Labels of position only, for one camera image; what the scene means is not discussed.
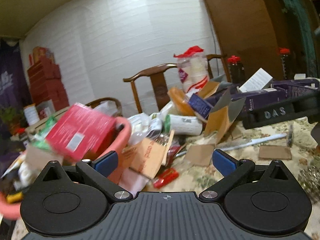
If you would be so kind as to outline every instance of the pink basket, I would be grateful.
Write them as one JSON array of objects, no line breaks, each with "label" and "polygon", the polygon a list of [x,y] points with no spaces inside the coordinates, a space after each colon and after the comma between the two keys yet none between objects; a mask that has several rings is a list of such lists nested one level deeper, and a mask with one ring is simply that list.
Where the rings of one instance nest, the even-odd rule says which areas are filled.
[{"label": "pink basket", "polygon": [[[118,134],[117,138],[113,141],[113,143],[105,150],[103,154],[99,157],[105,155],[110,151],[116,151],[118,154],[121,154],[124,147],[127,145],[128,140],[131,135],[131,125],[126,118],[116,117],[117,124],[123,124],[124,128]],[[121,174],[125,167],[119,166],[114,172],[110,174],[108,179],[110,179],[114,183],[118,183],[121,177]],[[4,218],[10,220],[17,220],[20,218],[20,203],[8,204],[6,198],[2,193],[0,193],[0,214],[3,214]]]}]

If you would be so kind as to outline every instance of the green lid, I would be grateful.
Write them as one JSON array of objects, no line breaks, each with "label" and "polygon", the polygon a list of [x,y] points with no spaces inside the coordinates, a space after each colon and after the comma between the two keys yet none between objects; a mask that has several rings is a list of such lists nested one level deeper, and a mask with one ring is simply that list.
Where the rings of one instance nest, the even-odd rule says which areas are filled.
[{"label": "green lid", "polygon": [[164,120],[164,132],[165,133],[169,133],[170,132],[170,115],[167,114],[165,116],[165,120]]}]

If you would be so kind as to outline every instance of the metal screw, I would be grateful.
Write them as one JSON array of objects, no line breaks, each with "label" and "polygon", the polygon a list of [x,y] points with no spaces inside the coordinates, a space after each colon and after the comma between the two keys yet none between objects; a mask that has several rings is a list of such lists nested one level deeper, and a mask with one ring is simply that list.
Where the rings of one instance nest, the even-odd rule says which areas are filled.
[{"label": "metal screw", "polygon": [[215,198],[218,196],[218,193],[216,193],[215,191],[212,191],[212,190],[207,190],[202,193],[202,196],[205,198]]},{"label": "metal screw", "polygon": [[115,197],[118,199],[128,198],[129,196],[130,194],[127,191],[118,191],[115,193]]}]

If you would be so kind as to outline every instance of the wooden chair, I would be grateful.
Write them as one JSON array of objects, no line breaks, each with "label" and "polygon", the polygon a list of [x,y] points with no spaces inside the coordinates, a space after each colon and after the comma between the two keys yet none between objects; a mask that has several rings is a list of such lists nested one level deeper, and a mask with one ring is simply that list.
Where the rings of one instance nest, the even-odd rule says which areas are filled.
[{"label": "wooden chair", "polygon": [[86,106],[90,106],[91,108],[95,108],[98,105],[100,105],[102,102],[105,101],[114,101],[116,103],[117,112],[114,114],[114,116],[122,116],[122,106],[118,99],[116,98],[99,98],[97,100],[94,100],[90,103],[87,103]]},{"label": "wooden chair", "polygon": [[[225,55],[217,55],[217,54],[207,55],[208,73],[209,73],[210,79],[213,78],[213,75],[212,75],[212,70],[211,70],[209,61],[213,58],[220,58],[222,60],[222,62],[224,62],[224,57],[225,57]],[[136,106],[137,106],[139,113],[142,113],[142,108],[141,108],[141,104],[139,101],[137,88],[134,83],[135,80],[140,77],[150,77],[152,88],[153,88],[153,91],[154,91],[155,97],[156,97],[157,106],[158,106],[158,109],[161,110],[170,101],[170,98],[167,94],[168,87],[167,87],[167,83],[164,78],[164,72],[170,68],[176,68],[176,67],[177,67],[177,64],[173,64],[173,63],[162,64],[162,65],[154,66],[151,68],[147,68],[145,70],[140,71],[139,73],[135,74],[134,76],[132,76],[130,78],[123,79],[123,82],[130,82],[131,83],[131,88],[132,88],[134,100],[136,102]]]}]

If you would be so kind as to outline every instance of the white comb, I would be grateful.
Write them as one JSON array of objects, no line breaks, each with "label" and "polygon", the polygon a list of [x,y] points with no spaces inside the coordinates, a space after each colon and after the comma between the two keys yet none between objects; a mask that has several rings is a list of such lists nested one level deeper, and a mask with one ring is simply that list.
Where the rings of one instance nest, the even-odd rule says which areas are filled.
[{"label": "white comb", "polygon": [[218,144],[216,146],[216,149],[220,149],[222,151],[230,151],[230,150],[235,150],[235,149],[247,147],[250,145],[268,142],[268,141],[286,138],[286,137],[287,137],[287,133],[278,133],[275,135],[271,135],[271,136],[259,138],[259,139],[243,139],[243,140],[239,140],[239,141],[231,141],[231,142],[227,142],[227,143]]}]

